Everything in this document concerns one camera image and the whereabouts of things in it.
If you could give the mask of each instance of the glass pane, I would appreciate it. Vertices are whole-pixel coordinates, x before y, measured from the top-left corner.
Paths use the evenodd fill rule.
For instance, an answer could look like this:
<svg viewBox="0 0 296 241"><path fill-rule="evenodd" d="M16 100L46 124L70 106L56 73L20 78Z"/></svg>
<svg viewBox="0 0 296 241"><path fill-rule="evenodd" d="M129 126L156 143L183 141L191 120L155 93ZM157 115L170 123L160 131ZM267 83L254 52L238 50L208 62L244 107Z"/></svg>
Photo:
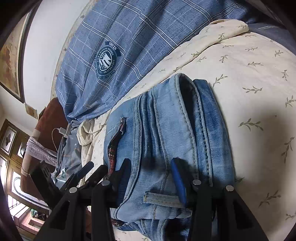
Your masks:
<svg viewBox="0 0 296 241"><path fill-rule="evenodd" d="M15 216L20 218L21 215L24 214L24 212L29 208L23 203L20 203L19 201L12 198L10 195L8 195L8 206L13 220L15 219Z"/></svg>
<svg viewBox="0 0 296 241"><path fill-rule="evenodd" d="M26 152L26 147L27 147L27 143L21 143L20 144L20 147L19 147L19 150L17 152L17 155L20 157L20 158L24 158L24 155L25 155L25 152Z"/></svg>
<svg viewBox="0 0 296 241"><path fill-rule="evenodd" d="M5 183L6 163L7 161L2 156L0 156L0 177L3 187Z"/></svg>
<svg viewBox="0 0 296 241"><path fill-rule="evenodd" d="M47 204L44 201L39 200L39 199L33 197L32 195L29 195L29 194L23 192L20 189L20 175L17 174L16 172L12 173L11 192L15 193L16 195L18 195L19 197L25 199L28 202L31 202L31 203L39 206L39 207L42 207L42 208L45 208L45 209L49 210Z"/></svg>
<svg viewBox="0 0 296 241"><path fill-rule="evenodd" d="M10 126L7 128L6 133L3 137L1 143L1 149L6 153L9 154L13 141L15 139L16 131L13 130Z"/></svg>

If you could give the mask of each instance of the gray cloth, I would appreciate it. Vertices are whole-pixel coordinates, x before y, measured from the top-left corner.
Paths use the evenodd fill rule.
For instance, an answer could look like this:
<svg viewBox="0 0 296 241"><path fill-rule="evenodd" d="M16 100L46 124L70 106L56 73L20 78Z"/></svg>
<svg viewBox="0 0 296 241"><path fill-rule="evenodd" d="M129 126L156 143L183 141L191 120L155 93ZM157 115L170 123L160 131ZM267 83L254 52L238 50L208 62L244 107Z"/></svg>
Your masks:
<svg viewBox="0 0 296 241"><path fill-rule="evenodd" d="M250 32L261 34L286 47L296 55L296 42L290 32L281 24L270 19L264 23L248 24Z"/></svg>
<svg viewBox="0 0 296 241"><path fill-rule="evenodd" d="M52 179L58 188L61 188L68 178L82 169L81 145L77 139L78 128L71 129L68 138L62 138L57 153L56 169Z"/></svg>
<svg viewBox="0 0 296 241"><path fill-rule="evenodd" d="M26 153L53 166L57 163L57 153L45 148L34 137L29 138Z"/></svg>

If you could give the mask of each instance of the printed logo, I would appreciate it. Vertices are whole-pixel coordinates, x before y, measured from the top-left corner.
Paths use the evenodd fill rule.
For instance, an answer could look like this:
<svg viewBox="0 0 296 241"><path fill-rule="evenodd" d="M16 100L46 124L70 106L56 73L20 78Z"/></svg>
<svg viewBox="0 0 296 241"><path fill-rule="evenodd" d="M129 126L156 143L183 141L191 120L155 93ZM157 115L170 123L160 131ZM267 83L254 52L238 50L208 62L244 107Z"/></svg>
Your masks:
<svg viewBox="0 0 296 241"><path fill-rule="evenodd" d="M116 45L106 41L105 47L101 48L96 55L96 70L99 79L107 79L115 73L114 67L119 56L121 53Z"/></svg>

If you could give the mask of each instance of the black clamp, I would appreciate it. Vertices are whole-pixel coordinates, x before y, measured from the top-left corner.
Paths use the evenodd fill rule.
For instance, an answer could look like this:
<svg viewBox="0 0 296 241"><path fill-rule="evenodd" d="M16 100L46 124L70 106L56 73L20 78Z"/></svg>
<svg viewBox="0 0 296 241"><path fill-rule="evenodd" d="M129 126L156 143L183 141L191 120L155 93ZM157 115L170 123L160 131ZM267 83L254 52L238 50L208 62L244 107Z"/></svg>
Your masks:
<svg viewBox="0 0 296 241"><path fill-rule="evenodd" d="M41 162L31 173L31 177L44 201L52 212L35 237L35 241L115 241L111 224L110 208L117 208L123 201L131 174L131 161L124 159L120 169L108 180L100 182L108 173L108 167L101 165L85 182L77 188L93 167L88 162L82 170L73 174L59 190L50 177L50 172ZM91 205L91 238L85 231L86 207Z"/></svg>
<svg viewBox="0 0 296 241"><path fill-rule="evenodd" d="M171 171L180 202L193 210L187 241L211 241L215 215L220 241L268 241L233 186L219 190L194 179L186 169L186 162L179 158L171 160Z"/></svg>

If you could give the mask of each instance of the circular emblem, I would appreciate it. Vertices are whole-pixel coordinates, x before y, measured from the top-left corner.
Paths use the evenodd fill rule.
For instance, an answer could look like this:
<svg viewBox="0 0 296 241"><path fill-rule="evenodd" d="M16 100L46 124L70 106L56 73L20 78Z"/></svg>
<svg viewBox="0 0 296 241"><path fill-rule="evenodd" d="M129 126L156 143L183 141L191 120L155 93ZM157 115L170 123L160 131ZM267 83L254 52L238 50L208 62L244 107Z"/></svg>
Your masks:
<svg viewBox="0 0 296 241"><path fill-rule="evenodd" d="M116 53L111 47L106 46L102 48L98 52L96 58L99 75L106 75L110 73L116 65L116 58Z"/></svg>

